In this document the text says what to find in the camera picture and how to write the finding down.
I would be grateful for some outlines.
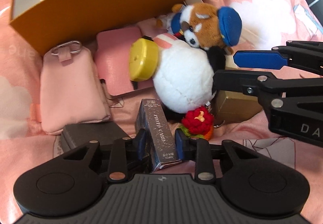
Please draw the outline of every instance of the pink bedsheet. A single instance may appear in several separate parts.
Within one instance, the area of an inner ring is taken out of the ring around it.
[[[41,57],[8,25],[11,0],[0,0],[0,222],[13,223],[19,210],[12,193],[17,177],[61,153],[57,138],[46,136],[30,115],[39,104]],[[322,26],[305,0],[206,0],[216,6],[232,6],[243,21],[239,49],[270,50],[286,40],[323,41]],[[283,68],[273,72],[279,78],[311,77],[310,73]],[[155,97],[152,89],[111,103],[114,120],[130,135],[142,98]],[[268,131],[263,112],[249,121],[214,131],[211,143],[232,139],[272,157],[306,176],[310,197],[302,214],[313,224],[323,223],[323,149]],[[219,172],[218,162],[214,162]],[[186,162],[159,171],[189,173],[194,163]]]

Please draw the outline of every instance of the pink notebook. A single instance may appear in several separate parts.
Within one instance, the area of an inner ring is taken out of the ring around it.
[[[112,98],[135,91],[129,77],[129,53],[131,45],[141,37],[137,26],[104,31],[96,36],[98,50],[94,62]],[[136,91],[153,86],[152,79],[142,81]]]

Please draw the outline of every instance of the yellow container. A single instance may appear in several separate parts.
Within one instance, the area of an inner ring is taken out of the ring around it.
[[[140,38],[130,49],[130,80],[145,81],[152,77],[159,61],[159,49],[154,41]]]

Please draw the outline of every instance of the black box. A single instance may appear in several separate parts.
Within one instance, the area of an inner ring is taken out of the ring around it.
[[[141,128],[147,131],[153,171],[181,163],[178,158],[175,138],[169,129],[158,99],[143,99],[136,119],[136,133]]]
[[[99,141],[102,146],[112,144],[114,140],[127,136],[127,133],[113,121],[71,124],[63,128],[61,146],[63,151],[67,152],[91,140]]]

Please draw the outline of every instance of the blue hat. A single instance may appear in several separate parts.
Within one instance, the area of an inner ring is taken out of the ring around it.
[[[223,6],[218,10],[219,27],[224,43],[235,46],[239,42],[242,21],[239,14],[231,7]]]

